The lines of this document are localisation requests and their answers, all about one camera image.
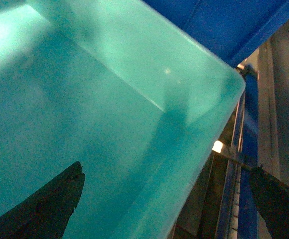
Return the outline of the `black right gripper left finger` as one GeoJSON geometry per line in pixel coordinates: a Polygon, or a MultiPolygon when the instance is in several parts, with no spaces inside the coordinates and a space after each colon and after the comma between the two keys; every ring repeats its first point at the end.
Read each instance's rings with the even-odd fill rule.
{"type": "Polygon", "coordinates": [[[83,167],[74,162],[0,216],[0,239],[60,239],[80,201],[83,167]]]}

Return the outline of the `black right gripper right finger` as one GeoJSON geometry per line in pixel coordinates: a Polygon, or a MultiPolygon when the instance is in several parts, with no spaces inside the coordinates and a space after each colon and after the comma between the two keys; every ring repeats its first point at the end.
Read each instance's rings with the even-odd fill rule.
{"type": "Polygon", "coordinates": [[[251,169],[249,183],[271,237],[289,239],[289,186],[261,167],[251,169]]]}

